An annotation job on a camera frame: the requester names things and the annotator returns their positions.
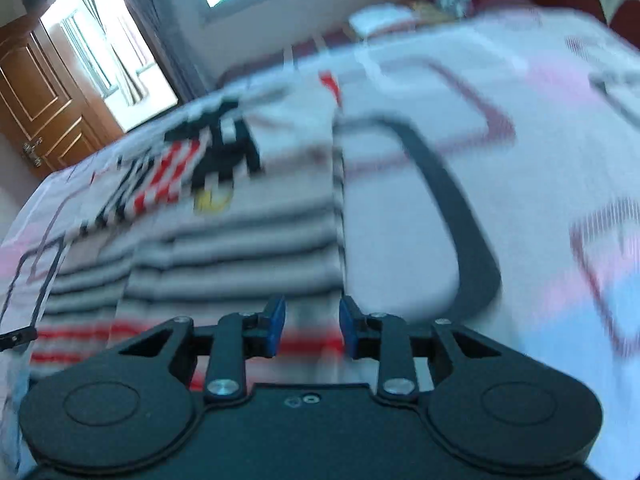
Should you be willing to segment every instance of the wooden door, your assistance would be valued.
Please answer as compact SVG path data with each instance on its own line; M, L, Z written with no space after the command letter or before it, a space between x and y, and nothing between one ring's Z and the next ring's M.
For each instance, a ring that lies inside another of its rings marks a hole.
M41 178L123 135L104 102L84 94L40 20L28 16L0 28L0 97L0 133Z

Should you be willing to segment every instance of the silver screw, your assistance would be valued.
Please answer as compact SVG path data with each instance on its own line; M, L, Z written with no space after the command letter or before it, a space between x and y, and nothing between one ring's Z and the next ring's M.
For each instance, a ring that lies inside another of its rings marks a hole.
M405 378L389 379L385 381L382 387L391 395L409 395L415 390L414 382Z
M209 393L220 396L228 397L233 395L240 389L240 384L236 383L233 379L216 379L207 384L207 390Z
M300 397L287 397L284 399L284 404L290 408L299 408L302 406L302 399Z
M317 404L320 402L320 396L316 394L306 394L302 397L302 401L307 404Z

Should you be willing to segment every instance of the gray curtain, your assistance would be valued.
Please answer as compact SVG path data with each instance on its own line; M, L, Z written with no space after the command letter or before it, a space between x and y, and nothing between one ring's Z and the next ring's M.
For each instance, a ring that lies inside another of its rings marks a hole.
M104 34L104 39L108 44L111 58L113 59L113 63L116 67L116 78L118 80L120 91L124 97L124 101L128 106L138 104L148 95L147 89L142 84L142 81L140 81L138 74L127 69L120 59L116 47L110 41L109 32L100 19L100 12L95 0L82 0L82 2Z
M162 57L165 74L181 102L192 101L207 93L200 74L207 76L202 66L196 66L196 53L185 41L174 15L171 0L125 0L137 14L143 27Z

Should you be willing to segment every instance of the circular cover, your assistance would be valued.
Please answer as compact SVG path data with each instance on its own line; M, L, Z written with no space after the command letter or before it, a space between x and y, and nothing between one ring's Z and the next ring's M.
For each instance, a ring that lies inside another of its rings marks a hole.
M600 403L582 383L523 361L468 360L436 387L428 417L450 445L498 470L580 462L600 431Z
M35 454L62 468L123 468L170 446L194 416L187 388L143 357L94 360L37 384L20 407Z

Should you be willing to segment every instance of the bed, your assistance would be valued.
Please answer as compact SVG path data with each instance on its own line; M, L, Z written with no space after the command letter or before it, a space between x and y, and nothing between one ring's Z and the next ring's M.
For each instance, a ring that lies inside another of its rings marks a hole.
M342 357L347 293L583 381L605 413L589 465L636 478L639 73L593 16L499 9L230 84L52 174L0 247L0 332L39 332L0 354L4 464L33 466L16 416L30 383L273 294L280 354L248 362L250 383L375 384L375 363Z

